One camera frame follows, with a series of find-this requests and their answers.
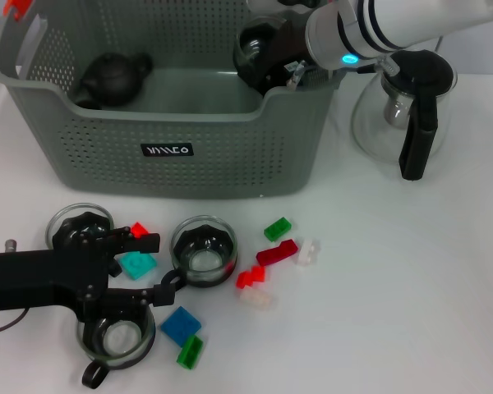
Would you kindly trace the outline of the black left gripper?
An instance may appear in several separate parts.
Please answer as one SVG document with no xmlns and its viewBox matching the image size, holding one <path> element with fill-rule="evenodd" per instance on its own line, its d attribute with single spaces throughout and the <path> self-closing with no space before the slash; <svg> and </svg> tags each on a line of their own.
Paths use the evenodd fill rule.
<svg viewBox="0 0 493 394">
<path fill-rule="evenodd" d="M 77 249 L 0 253 L 0 311 L 56 305 L 81 322 L 143 318 L 149 305 L 172 305 L 175 286 L 108 289 L 108 275 L 122 273 L 116 256 L 158 253 L 159 246 L 158 233 L 136 237 L 130 227 L 120 227 L 102 236 L 102 243 Z"/>
</svg>

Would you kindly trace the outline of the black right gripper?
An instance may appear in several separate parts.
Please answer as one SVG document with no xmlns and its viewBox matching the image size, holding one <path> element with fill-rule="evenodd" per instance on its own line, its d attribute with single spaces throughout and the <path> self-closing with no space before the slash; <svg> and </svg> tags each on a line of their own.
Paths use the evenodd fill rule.
<svg viewBox="0 0 493 394">
<path fill-rule="evenodd" d="M 314 62 L 306 44 L 306 26 L 286 21 L 266 50 L 266 66 L 272 69 L 262 80 L 254 84 L 253 89 L 265 95 L 274 87 L 285 86 L 290 72 L 284 65 L 294 61 Z"/>
</svg>

